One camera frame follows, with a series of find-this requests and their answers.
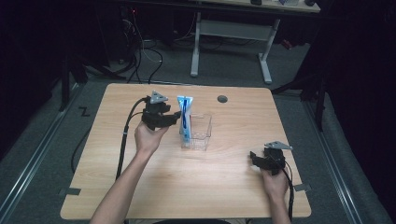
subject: wooden table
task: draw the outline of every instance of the wooden table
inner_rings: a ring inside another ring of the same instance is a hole
[[[127,218],[269,217],[270,210],[259,169],[249,151],[262,156],[265,143],[288,144],[274,99],[264,88],[110,84],[70,185],[81,189],[67,195],[61,211],[65,219],[89,219],[114,183],[122,131],[134,103],[157,91],[169,98],[169,113],[179,110],[178,95],[194,97],[193,113],[212,115],[212,135],[206,151],[182,149],[179,123],[163,137],[140,179]],[[227,103],[218,102],[225,95]],[[142,111],[144,103],[135,112]],[[124,167],[135,153],[131,120]],[[284,151],[301,184],[291,151]],[[294,217],[311,213],[304,191],[295,192]]]

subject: wrist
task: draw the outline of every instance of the wrist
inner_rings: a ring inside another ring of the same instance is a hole
[[[136,154],[134,155],[134,159],[143,162],[148,162],[151,156],[152,153],[147,152],[146,150],[137,150]]]
[[[285,199],[283,197],[275,197],[275,196],[271,196],[268,195],[270,204],[276,205],[276,206],[280,206],[280,205],[286,205],[285,203]]]

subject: transparent cup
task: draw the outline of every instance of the transparent cup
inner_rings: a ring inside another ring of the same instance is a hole
[[[205,151],[212,133],[212,116],[208,114],[191,114],[191,139],[190,149]]]

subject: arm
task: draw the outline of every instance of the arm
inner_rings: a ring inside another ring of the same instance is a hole
[[[264,189],[268,195],[271,217],[275,224],[289,224],[289,214],[285,203],[285,194],[288,190],[288,179],[283,172],[271,175],[270,171],[262,169]]]
[[[90,223],[122,223],[128,213],[137,182],[167,130],[168,128],[161,128],[154,132],[140,122],[134,131],[136,154],[100,202]]]

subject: table leg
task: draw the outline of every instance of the table leg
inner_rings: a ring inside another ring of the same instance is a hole
[[[259,53],[259,60],[260,60],[260,65],[262,66],[262,75],[264,77],[264,82],[266,84],[271,84],[272,79],[271,79],[271,74],[268,69],[268,64],[267,64],[267,57],[270,52],[271,46],[274,42],[274,38],[276,35],[277,27],[279,26],[280,19],[275,20],[274,25],[271,29],[270,35],[268,37],[267,45],[265,46],[265,51],[264,53]]]
[[[195,45],[194,45],[194,52],[192,53],[192,63],[191,63],[192,77],[198,77],[200,33],[201,33],[201,12],[197,12],[197,22],[195,27]]]

